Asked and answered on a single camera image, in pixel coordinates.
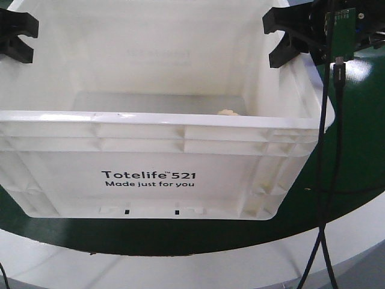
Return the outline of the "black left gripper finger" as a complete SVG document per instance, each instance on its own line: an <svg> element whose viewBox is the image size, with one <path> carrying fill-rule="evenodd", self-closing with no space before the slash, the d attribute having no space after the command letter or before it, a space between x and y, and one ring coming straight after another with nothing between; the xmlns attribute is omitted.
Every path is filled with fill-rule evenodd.
<svg viewBox="0 0 385 289"><path fill-rule="evenodd" d="M1 38L18 35L37 38L39 36L39 21L29 13L1 8Z"/></svg>
<svg viewBox="0 0 385 289"><path fill-rule="evenodd" d="M33 62L34 50L20 38L12 37L1 42L1 54L18 62L30 64Z"/></svg>

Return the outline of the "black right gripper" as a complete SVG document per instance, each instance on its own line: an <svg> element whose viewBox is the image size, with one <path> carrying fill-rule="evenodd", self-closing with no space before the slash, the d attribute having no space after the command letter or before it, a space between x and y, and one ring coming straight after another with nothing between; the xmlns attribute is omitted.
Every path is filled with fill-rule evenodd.
<svg viewBox="0 0 385 289"><path fill-rule="evenodd" d="M315 65L343 58L366 48L384 46L384 1L313 1L311 5L272 7L262 17L264 34L284 31L269 54L270 68L280 68L301 53L312 56ZM311 33L322 48L309 49Z"/></svg>

